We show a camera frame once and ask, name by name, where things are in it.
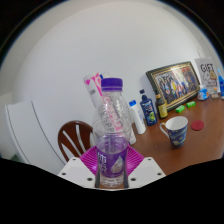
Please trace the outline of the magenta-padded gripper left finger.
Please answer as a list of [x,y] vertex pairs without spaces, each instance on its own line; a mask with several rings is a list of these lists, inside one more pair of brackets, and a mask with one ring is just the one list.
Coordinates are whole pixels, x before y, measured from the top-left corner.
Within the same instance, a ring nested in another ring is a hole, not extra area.
[[72,157],[58,176],[84,188],[98,188],[97,150],[90,148],[80,158]]

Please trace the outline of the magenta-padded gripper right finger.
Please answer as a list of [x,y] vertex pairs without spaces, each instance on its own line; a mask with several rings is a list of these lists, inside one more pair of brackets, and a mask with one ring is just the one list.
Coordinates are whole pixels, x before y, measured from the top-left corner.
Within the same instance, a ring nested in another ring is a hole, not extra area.
[[165,173],[152,157],[144,157],[128,147],[124,173],[125,188],[140,188],[165,177]]

